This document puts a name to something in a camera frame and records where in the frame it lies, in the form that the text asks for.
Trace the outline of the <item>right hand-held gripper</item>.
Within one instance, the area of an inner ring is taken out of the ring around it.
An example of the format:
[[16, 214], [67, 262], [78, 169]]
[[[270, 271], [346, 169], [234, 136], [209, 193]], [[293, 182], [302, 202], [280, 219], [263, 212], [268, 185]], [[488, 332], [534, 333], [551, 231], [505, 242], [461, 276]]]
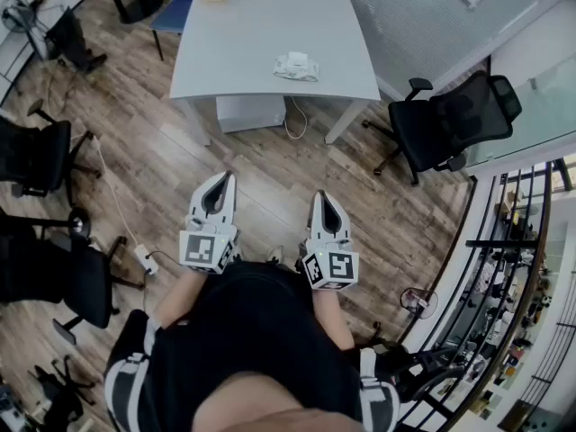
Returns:
[[334, 239], [329, 242], [305, 243], [308, 255], [304, 259], [305, 274], [312, 290], [339, 291], [358, 282], [359, 254], [353, 250], [350, 220], [335, 197], [318, 190], [312, 197], [309, 214], [310, 237], [324, 239], [326, 233]]

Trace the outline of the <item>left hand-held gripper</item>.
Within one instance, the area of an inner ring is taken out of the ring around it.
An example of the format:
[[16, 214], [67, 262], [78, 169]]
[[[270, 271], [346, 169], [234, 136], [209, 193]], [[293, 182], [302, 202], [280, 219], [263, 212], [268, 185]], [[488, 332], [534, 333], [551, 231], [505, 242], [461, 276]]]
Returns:
[[210, 177], [193, 192], [190, 216], [179, 233], [180, 265], [210, 275], [223, 274], [236, 248], [239, 230], [233, 224], [216, 225], [198, 218], [232, 222], [236, 198], [237, 180], [231, 171]]

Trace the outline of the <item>white wet wipe pack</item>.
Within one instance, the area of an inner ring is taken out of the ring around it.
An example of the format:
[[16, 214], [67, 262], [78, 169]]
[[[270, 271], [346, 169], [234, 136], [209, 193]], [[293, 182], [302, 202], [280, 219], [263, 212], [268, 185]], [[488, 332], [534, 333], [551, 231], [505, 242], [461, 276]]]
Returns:
[[286, 55], [276, 57], [273, 73], [275, 76], [285, 79], [318, 82], [320, 68], [319, 64], [309, 58], [307, 54], [290, 51]]

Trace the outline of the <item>person's right forearm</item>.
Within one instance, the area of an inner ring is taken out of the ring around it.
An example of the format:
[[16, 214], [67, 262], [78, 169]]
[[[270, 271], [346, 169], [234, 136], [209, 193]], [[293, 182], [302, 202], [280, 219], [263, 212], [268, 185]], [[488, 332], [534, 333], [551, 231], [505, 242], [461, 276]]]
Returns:
[[313, 290], [312, 303], [315, 317], [330, 339], [343, 351], [354, 348], [355, 341], [341, 310], [338, 293]]

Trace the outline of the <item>person's left forearm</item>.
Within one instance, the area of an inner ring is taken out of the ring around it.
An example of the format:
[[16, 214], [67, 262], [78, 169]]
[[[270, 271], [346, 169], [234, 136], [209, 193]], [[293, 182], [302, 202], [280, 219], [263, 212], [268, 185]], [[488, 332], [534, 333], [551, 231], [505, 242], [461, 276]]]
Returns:
[[157, 304], [153, 312], [155, 322], [166, 329], [187, 314], [193, 308], [207, 278], [204, 272], [187, 269]]

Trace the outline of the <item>white power strip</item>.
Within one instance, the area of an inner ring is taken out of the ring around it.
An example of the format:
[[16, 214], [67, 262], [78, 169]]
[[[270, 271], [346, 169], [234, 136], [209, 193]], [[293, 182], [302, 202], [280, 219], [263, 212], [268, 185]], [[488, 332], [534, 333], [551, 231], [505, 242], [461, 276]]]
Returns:
[[147, 275], [155, 275], [158, 272], [158, 263], [144, 244], [138, 244], [133, 252]]

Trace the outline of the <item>grey drawer cabinet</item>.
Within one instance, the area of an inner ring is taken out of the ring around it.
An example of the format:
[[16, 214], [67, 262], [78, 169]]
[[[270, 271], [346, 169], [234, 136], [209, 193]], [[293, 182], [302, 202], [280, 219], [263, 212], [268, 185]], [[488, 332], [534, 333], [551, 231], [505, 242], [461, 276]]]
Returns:
[[281, 126], [286, 115], [282, 95], [216, 97], [217, 119], [224, 133]]

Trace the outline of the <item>person's black clothed torso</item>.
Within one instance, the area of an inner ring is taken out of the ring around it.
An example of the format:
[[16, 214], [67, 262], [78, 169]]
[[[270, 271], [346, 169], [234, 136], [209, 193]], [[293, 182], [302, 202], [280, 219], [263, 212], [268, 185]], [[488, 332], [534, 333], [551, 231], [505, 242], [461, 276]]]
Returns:
[[134, 310], [107, 363], [116, 432], [393, 432], [400, 399], [371, 348], [343, 351], [303, 275], [237, 260], [168, 328]]

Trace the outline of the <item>round black stand base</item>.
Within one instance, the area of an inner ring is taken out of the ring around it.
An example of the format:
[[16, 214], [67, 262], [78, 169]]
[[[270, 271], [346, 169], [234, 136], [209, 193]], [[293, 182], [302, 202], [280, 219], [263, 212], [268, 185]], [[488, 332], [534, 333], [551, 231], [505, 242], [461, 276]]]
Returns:
[[74, 239], [88, 240], [91, 234], [91, 220], [84, 208], [75, 207], [67, 218], [68, 234]]

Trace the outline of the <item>black mesh office chair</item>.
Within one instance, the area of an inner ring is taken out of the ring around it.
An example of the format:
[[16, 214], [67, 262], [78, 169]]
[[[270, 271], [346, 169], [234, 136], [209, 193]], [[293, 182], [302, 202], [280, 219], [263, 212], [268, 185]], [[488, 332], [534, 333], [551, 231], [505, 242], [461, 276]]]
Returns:
[[362, 126], [380, 131], [397, 144], [373, 173], [379, 176], [391, 161], [403, 155], [413, 186], [419, 184], [419, 174], [430, 169], [462, 170], [464, 152], [471, 146], [511, 137], [512, 123], [522, 112], [516, 91], [502, 75], [476, 71], [459, 86], [427, 100], [416, 96], [432, 89], [430, 81], [414, 77], [409, 85], [409, 95], [388, 106], [390, 129], [368, 120]]

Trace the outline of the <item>black padded office chair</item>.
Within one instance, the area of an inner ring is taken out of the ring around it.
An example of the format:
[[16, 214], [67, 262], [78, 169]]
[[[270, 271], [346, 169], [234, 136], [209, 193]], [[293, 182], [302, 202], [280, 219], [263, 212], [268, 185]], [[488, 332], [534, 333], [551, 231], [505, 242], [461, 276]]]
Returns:
[[143, 290], [112, 274], [119, 236], [107, 253], [88, 240], [71, 238], [68, 219], [50, 220], [11, 216], [0, 209], [0, 304], [23, 301], [65, 303], [76, 316], [66, 323], [53, 321], [54, 329], [71, 345], [72, 329], [82, 321], [105, 329], [113, 307], [113, 285]]

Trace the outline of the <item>black armless office chair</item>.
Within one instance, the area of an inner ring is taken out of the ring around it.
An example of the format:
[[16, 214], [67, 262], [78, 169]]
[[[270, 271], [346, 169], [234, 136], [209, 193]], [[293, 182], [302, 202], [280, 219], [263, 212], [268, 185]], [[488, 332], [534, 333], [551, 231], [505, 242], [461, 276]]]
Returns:
[[87, 130], [72, 145], [71, 122], [54, 120], [42, 106], [43, 101], [36, 100], [28, 114], [47, 121], [49, 125], [43, 129], [25, 128], [0, 116], [0, 182], [11, 182], [16, 198], [44, 197], [64, 185], [68, 204], [74, 206], [72, 172], [102, 177], [101, 170], [76, 162], [82, 145], [95, 135]]

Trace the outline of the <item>blue chair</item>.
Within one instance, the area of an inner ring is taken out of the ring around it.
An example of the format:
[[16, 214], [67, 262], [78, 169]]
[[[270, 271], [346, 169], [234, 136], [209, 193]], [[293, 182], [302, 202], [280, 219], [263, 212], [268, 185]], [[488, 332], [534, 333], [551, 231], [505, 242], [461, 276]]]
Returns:
[[158, 37], [159, 32], [172, 32], [181, 34], [193, 0], [169, 0], [167, 6], [152, 21], [150, 28], [157, 47], [157, 53], [164, 60]]

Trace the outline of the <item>black metal railing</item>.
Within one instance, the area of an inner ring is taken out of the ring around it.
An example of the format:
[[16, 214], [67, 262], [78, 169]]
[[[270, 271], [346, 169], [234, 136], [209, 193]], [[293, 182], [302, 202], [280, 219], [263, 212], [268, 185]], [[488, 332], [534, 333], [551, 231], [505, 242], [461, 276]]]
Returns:
[[550, 432], [576, 396], [576, 161], [474, 184], [428, 319], [401, 343], [445, 378], [398, 432]]

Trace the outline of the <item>black chair star base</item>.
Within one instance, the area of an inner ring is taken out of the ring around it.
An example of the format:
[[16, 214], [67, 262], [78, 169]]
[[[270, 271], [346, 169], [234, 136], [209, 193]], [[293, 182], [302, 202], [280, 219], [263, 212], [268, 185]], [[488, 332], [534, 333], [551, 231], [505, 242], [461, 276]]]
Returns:
[[62, 358], [64, 370], [58, 368], [58, 359], [51, 365], [55, 373], [48, 373], [38, 365], [34, 371], [29, 371], [32, 378], [40, 385], [43, 395], [50, 402], [42, 422], [39, 424], [40, 432], [68, 432], [68, 426], [78, 421], [84, 415], [83, 402], [94, 406], [96, 402], [88, 399], [82, 392], [92, 390], [94, 382], [81, 383], [72, 378], [70, 372], [71, 355]]

